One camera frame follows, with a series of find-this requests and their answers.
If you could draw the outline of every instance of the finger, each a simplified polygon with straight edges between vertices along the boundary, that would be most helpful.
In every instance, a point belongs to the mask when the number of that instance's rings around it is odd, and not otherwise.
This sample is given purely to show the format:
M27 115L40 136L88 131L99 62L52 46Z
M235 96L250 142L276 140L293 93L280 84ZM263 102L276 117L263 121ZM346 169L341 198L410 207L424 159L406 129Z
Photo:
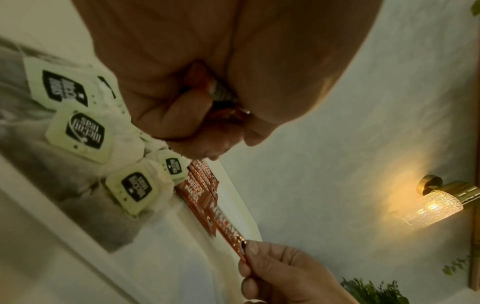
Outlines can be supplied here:
M257 118L250 114L243 122L245 127L245 143L252 147L264 141L279 126Z
M236 124L210 124L195 135L177 141L167 141L177 153L191 159L215 158L222 155L244 137L244 129Z
M197 132L212 104L212 98L207 93L190 90L167 108L165 102L157 102L142 113L135 124L156 138L186 138Z
M243 296L248 300L268 301L272 293L270 284L255 277L244 279L241 283L241 288Z
M244 261L238 262L238 272L242 277L248 277L252 274L252 269Z
M301 271L273 258L270 255L271 244L248 241L246 257L253 274L278 288L285 295L298 286Z

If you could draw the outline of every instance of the light bulb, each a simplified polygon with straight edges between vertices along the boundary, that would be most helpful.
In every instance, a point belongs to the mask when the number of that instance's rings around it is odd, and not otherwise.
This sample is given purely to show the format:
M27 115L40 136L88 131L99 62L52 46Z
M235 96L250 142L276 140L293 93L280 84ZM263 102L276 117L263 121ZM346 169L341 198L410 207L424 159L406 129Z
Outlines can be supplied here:
M420 229L462 211L464 206L453 195L443 191L432 191L418 201L406 204L393 212L413 229Z

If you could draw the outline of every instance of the wall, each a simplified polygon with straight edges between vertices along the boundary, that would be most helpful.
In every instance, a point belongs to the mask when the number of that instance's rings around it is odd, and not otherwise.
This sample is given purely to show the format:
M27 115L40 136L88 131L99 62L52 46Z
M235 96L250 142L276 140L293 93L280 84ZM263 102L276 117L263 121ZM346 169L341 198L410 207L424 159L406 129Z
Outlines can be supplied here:
M129 304L0 192L0 302Z
M442 273L469 251L468 211L418 232L389 216L418 197L426 174L474 181L479 23L472 2L385 1L315 111L220 159L264 240L306 250L338 278L398 280L412 303L479 302L466 289L466 271Z

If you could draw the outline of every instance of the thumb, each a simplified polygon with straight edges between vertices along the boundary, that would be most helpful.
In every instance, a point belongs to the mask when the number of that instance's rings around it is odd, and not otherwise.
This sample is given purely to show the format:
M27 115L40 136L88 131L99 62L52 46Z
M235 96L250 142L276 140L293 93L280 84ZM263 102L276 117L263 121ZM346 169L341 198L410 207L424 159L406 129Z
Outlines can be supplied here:
M297 285L300 271L271 257L269 246L269 243L248 241L245 249L248 263L254 275L287 295Z

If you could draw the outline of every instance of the wall sconce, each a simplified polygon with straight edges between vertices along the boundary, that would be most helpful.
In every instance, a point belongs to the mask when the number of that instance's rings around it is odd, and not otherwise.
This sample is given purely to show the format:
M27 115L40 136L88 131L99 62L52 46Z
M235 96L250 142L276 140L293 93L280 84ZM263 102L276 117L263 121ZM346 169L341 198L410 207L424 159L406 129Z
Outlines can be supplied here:
M416 191L423 197L393 212L412 229L424 228L452 216L480 198L478 187L463 181L444 185L444 181L435 175L422 178Z

